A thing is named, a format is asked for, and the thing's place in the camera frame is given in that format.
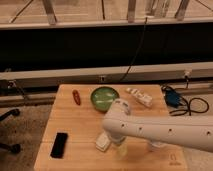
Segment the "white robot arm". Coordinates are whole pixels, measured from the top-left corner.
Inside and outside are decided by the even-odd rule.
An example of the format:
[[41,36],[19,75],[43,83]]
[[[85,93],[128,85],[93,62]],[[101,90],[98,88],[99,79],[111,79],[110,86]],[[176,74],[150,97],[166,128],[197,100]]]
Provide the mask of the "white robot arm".
[[134,116],[126,100],[116,99],[102,126],[115,144],[130,136],[213,153],[213,116]]

